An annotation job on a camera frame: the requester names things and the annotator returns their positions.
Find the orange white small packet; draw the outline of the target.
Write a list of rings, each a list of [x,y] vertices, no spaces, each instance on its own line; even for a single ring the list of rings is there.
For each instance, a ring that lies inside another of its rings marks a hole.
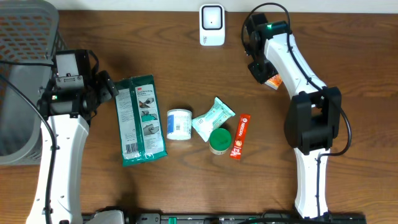
[[[268,79],[265,84],[275,90],[277,90],[280,85],[283,83],[282,78],[280,77],[279,74],[274,75],[273,77],[271,77],[270,79]]]

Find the green white instruction package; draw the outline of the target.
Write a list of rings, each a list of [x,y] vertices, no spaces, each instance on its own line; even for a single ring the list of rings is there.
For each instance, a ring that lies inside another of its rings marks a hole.
[[[131,77],[115,85],[123,166],[167,156],[154,76]]]

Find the teal wet wipes pack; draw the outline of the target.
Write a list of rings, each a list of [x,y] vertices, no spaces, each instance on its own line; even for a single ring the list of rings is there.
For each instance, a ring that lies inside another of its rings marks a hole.
[[[211,133],[233,116],[235,116],[235,112],[216,97],[213,106],[207,113],[192,119],[192,127],[202,140],[207,142]]]

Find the green lid small jar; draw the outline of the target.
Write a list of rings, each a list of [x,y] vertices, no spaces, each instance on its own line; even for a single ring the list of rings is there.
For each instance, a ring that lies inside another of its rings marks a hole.
[[[210,151],[216,155],[224,154],[232,143],[231,133],[224,128],[217,128],[210,134]]]

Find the white plastic bottle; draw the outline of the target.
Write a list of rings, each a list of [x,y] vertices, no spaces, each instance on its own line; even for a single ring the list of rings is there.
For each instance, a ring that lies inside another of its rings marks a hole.
[[[167,112],[167,139],[184,141],[192,136],[192,112],[173,109]]]

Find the red Nescafe stick sachet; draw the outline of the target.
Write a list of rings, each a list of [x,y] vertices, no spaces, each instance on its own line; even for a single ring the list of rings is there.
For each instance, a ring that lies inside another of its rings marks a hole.
[[[241,114],[235,139],[233,142],[233,148],[230,153],[230,158],[240,160],[241,159],[241,154],[243,150],[243,144],[244,140],[246,138],[246,133],[248,129],[248,124],[251,120],[251,115],[250,114]]]

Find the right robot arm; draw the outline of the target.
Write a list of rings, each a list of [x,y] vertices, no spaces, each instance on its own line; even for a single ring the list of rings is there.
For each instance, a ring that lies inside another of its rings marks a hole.
[[[341,93],[312,72],[288,22],[269,22],[264,14],[255,14],[243,29],[249,36],[245,49],[254,60],[248,66],[253,77],[263,84],[280,75],[290,96],[284,133],[297,160],[295,209],[302,218],[323,219],[328,213],[326,166],[339,131]]]

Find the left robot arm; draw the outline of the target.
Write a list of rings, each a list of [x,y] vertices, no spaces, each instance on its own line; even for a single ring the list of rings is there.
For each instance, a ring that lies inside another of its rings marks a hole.
[[[27,223],[83,223],[83,149],[100,104],[118,95],[108,72],[51,79],[39,101],[42,156]]]

